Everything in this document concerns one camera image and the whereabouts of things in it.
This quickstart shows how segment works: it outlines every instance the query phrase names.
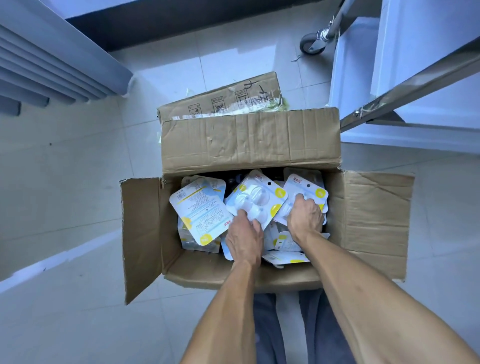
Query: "leg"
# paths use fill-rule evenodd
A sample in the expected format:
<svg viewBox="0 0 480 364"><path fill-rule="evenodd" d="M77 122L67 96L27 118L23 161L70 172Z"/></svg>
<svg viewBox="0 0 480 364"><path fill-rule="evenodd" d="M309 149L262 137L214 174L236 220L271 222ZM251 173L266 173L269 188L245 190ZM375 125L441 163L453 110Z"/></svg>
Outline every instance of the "leg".
<svg viewBox="0 0 480 364"><path fill-rule="evenodd" d="M275 304L274 294L263 293L253 296L257 364L287 363Z"/></svg>
<svg viewBox="0 0 480 364"><path fill-rule="evenodd" d="M308 364L355 364L350 347L323 289L299 292Z"/></svg>

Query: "brown cardboard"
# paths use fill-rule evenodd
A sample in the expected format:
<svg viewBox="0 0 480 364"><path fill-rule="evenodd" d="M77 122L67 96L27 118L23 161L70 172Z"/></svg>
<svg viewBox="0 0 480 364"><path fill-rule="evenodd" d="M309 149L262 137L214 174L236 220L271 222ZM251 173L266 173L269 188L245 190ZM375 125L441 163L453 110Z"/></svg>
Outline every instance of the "brown cardboard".
<svg viewBox="0 0 480 364"><path fill-rule="evenodd" d="M331 233L330 241L390 278L405 277L413 177L337 169L337 109L169 121L162 132L164 178L121 183L126 303L161 272L184 287L221 286L231 262L222 254L183 250L177 215L168 203L182 176L215 170L272 166L322 170L329 191L325 231ZM321 282L310 263L283 269L265 263L255 286L258 292L280 292L314 289Z"/></svg>
<svg viewBox="0 0 480 364"><path fill-rule="evenodd" d="M160 106L161 122L213 115L248 113L283 105L275 72L269 72L212 91Z"/></svg>

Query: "caster wheel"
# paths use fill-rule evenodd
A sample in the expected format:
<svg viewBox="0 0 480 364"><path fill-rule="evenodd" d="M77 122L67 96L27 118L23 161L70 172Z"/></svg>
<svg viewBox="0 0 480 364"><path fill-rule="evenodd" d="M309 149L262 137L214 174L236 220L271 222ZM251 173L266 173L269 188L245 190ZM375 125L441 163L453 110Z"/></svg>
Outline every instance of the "caster wheel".
<svg viewBox="0 0 480 364"><path fill-rule="evenodd" d="M308 54L309 56L313 56L315 54L320 54L324 51L325 47L310 51L310 47L312 44L317 40L317 33L309 33L302 37L300 40L300 50L302 53Z"/></svg>

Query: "open cardboard box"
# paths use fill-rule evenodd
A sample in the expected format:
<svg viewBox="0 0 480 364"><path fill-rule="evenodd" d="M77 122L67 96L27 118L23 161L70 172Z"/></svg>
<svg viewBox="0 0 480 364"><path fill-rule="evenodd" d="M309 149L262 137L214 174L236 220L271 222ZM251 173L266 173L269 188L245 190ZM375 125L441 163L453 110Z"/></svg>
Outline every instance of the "open cardboard box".
<svg viewBox="0 0 480 364"><path fill-rule="evenodd" d="M222 170L295 166L321 170L329 192L324 231L392 279L404 279L412 176L340 170L338 109L252 113L162 125L163 177L121 182L125 302L161 273L184 287L218 289L232 262L183 250L168 198L183 176ZM263 262L256 291L316 289L311 263L277 269Z"/></svg>

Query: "person's left hand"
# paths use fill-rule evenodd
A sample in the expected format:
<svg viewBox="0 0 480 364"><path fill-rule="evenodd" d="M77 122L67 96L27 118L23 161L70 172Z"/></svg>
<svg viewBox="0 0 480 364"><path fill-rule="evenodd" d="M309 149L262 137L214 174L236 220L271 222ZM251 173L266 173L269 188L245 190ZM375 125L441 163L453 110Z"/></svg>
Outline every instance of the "person's left hand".
<svg viewBox="0 0 480 364"><path fill-rule="evenodd" d="M238 210L237 216L233 218L225 242L235 263L247 261L252 267L260 266L264 232L257 220L248 221L244 210Z"/></svg>

